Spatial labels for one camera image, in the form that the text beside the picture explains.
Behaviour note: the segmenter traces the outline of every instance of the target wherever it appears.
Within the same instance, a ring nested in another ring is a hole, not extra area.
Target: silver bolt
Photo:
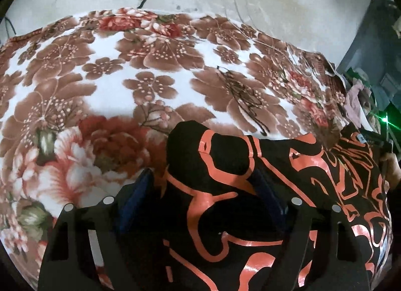
[[[334,204],[332,207],[332,210],[335,211],[336,213],[340,213],[341,212],[341,207]]]
[[[293,197],[292,199],[291,199],[291,202],[292,202],[292,204],[294,204],[294,205],[302,205],[302,199],[300,199],[300,198],[298,198],[298,197]]]
[[[74,204],[67,204],[66,206],[64,206],[64,210],[66,211],[66,212],[69,212],[69,211],[72,211],[73,210],[73,208],[74,208]]]
[[[107,196],[103,199],[103,204],[109,205],[109,204],[113,203],[113,201],[114,201],[113,196]]]

